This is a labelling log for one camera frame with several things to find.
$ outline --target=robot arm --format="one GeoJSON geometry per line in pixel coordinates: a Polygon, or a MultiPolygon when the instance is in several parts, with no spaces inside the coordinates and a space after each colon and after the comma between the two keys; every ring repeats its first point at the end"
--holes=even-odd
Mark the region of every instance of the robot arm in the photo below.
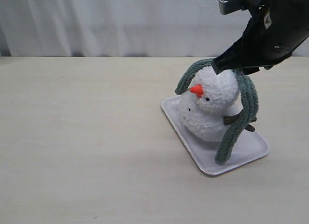
{"type": "Polygon", "coordinates": [[[240,68],[244,74],[266,70],[289,58],[309,36],[309,0],[219,0],[221,14],[249,10],[242,35],[214,59],[216,74],[240,68]]]}

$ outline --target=table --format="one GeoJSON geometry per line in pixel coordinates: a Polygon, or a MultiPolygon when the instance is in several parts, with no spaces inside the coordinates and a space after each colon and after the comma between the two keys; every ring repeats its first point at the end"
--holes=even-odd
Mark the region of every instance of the table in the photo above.
{"type": "Polygon", "coordinates": [[[198,59],[0,58],[0,223],[305,223],[309,58],[251,76],[271,153],[218,178],[160,108],[198,59]]]}

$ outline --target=white fluffy snowman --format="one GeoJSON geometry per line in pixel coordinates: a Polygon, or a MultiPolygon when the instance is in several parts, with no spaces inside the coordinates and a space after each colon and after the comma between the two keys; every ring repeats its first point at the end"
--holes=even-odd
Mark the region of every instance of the white fluffy snowman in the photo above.
{"type": "Polygon", "coordinates": [[[235,115],[232,105],[239,97],[239,87],[232,70],[216,75],[211,66],[199,70],[189,90],[180,97],[182,124],[207,142],[220,142],[229,126],[224,116],[235,115]]]}

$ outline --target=white tray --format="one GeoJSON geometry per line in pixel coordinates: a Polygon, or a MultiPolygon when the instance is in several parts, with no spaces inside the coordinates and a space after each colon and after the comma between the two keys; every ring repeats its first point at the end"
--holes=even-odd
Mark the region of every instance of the white tray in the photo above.
{"type": "Polygon", "coordinates": [[[180,96],[167,98],[161,104],[162,110],[198,168],[207,176],[218,176],[269,154],[270,148],[267,141],[257,131],[245,130],[239,136],[230,159],[224,165],[216,164],[215,156],[219,144],[214,146],[213,143],[200,140],[182,125],[178,112],[179,101],[180,96]]]}

